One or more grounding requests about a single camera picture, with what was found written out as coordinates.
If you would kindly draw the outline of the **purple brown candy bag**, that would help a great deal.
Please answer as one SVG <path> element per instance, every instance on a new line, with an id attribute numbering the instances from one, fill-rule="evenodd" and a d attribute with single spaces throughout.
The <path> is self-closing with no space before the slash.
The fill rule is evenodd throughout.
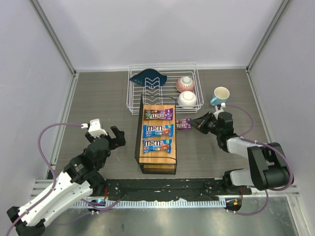
<path id="1" fill-rule="evenodd" d="M 176 120 L 176 130 L 191 130 L 190 118 Z"/>

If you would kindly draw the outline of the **blue candy bag short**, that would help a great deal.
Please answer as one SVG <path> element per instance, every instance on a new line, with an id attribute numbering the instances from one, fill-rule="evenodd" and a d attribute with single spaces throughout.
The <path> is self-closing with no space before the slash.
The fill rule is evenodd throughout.
<path id="1" fill-rule="evenodd" d="M 172 139 L 167 140 L 143 140 L 143 153 L 166 151 L 171 153 Z"/>

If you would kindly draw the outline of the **blue candy bag long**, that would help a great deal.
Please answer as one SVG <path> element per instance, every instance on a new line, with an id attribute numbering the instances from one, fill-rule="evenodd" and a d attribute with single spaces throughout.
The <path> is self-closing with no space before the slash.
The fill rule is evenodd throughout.
<path id="1" fill-rule="evenodd" d="M 174 125 L 144 125 L 143 126 L 143 138 L 150 137 L 173 137 Z"/>

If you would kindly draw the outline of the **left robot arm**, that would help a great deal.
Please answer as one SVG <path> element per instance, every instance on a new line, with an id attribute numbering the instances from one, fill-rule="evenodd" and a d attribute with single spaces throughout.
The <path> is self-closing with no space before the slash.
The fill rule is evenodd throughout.
<path id="1" fill-rule="evenodd" d="M 7 234 L 15 229 L 20 236 L 41 236 L 46 227 L 74 203 L 104 192 L 107 183 L 99 170 L 104 167 L 112 150 L 125 146 L 125 133 L 112 126 L 115 135 L 112 138 L 98 119 L 79 127 L 87 130 L 87 148 L 72 158 L 58 176 L 52 172 L 53 182 L 34 199 L 7 211 L 12 222 Z"/>

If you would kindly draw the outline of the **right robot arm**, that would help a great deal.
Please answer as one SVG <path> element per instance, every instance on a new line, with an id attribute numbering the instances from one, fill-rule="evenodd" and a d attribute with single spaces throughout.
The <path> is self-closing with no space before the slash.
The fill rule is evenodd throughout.
<path id="1" fill-rule="evenodd" d="M 294 183 L 294 175 L 279 143 L 251 141 L 234 132 L 232 114 L 207 113 L 189 124 L 203 134 L 216 136 L 218 146 L 225 152 L 248 160 L 247 169 L 224 173 L 228 186 L 250 186 L 258 190 L 283 191 Z"/>

